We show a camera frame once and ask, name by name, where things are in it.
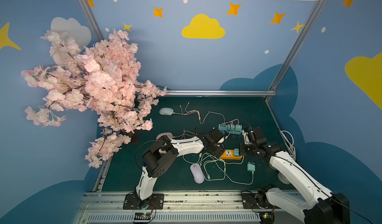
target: ventilated metal panel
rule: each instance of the ventilated metal panel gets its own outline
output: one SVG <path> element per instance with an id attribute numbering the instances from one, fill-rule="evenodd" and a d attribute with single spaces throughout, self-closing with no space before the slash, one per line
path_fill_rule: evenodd
<path id="1" fill-rule="evenodd" d="M 131 223 L 132 214 L 123 214 L 120 212 L 99 212 L 89 215 L 88 223 Z"/>
<path id="2" fill-rule="evenodd" d="M 89 215 L 88 223 L 132 223 L 132 214 L 121 212 L 99 212 Z M 260 221 L 257 212 L 239 212 L 237 214 L 225 212 L 157 212 L 153 222 L 254 222 Z"/>

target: teal power strip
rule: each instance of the teal power strip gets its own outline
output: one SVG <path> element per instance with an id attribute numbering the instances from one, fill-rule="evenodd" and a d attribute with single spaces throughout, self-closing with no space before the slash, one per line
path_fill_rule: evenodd
<path id="1" fill-rule="evenodd" d="M 220 124 L 219 130 L 220 131 L 226 131 L 226 132 L 231 131 L 231 133 L 234 133 L 236 135 L 240 135 L 241 134 L 241 125 L 222 125 L 222 124 Z"/>

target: power strip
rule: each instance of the power strip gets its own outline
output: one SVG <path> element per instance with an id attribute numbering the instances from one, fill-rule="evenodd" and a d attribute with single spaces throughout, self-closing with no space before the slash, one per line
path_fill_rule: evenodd
<path id="1" fill-rule="evenodd" d="M 225 150 L 225 152 L 220 156 L 223 160 L 241 160 L 243 156 L 235 156 L 234 150 Z"/>
<path id="2" fill-rule="evenodd" d="M 219 130 L 221 132 L 226 131 L 227 133 L 230 132 L 235 135 L 241 134 L 241 128 L 242 128 L 241 125 L 223 125 L 223 124 L 219 125 Z"/>

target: blue wall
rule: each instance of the blue wall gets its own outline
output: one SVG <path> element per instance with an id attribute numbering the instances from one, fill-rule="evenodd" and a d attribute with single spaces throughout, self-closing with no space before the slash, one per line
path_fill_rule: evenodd
<path id="1" fill-rule="evenodd" d="M 297 161 L 350 206 L 382 223 L 382 110 L 345 73 L 382 53 L 382 0 L 330 0 L 270 100 L 295 138 Z M 352 223 L 368 223 L 352 215 Z"/>
<path id="2" fill-rule="evenodd" d="M 39 36 L 55 17 L 89 25 L 77 0 L 0 0 L 0 4 L 0 29 L 9 22 L 8 37 L 21 48 L 0 49 L 0 223 L 71 223 L 98 171 L 89 170 L 84 160 L 89 141 L 96 137 L 97 114 L 70 110 L 60 113 L 68 116 L 61 127 L 35 126 L 26 120 L 24 110 L 43 105 L 47 93 L 27 86 L 20 72 L 54 65 L 50 43 Z"/>
<path id="3" fill-rule="evenodd" d="M 230 3 L 241 4 L 237 16 L 227 15 Z M 105 38 L 109 35 L 105 29 L 132 25 L 127 32 L 130 41 L 139 45 L 141 81 L 171 89 L 248 90 L 252 85 L 251 89 L 267 90 L 277 71 L 261 84 L 246 79 L 284 61 L 297 37 L 291 29 L 298 21 L 304 23 L 314 1 L 93 0 L 93 4 Z M 154 17 L 153 7 L 163 8 L 163 17 Z M 270 24 L 275 12 L 286 14 L 280 24 Z M 225 35 L 220 39 L 183 37 L 182 29 L 198 14 L 217 19 Z"/>

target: purple mouse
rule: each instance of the purple mouse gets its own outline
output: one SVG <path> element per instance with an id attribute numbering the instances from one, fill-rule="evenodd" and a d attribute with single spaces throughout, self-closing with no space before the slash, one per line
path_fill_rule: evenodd
<path id="1" fill-rule="evenodd" d="M 196 183 L 204 182 L 204 174 L 199 164 L 191 164 L 190 169 Z"/>

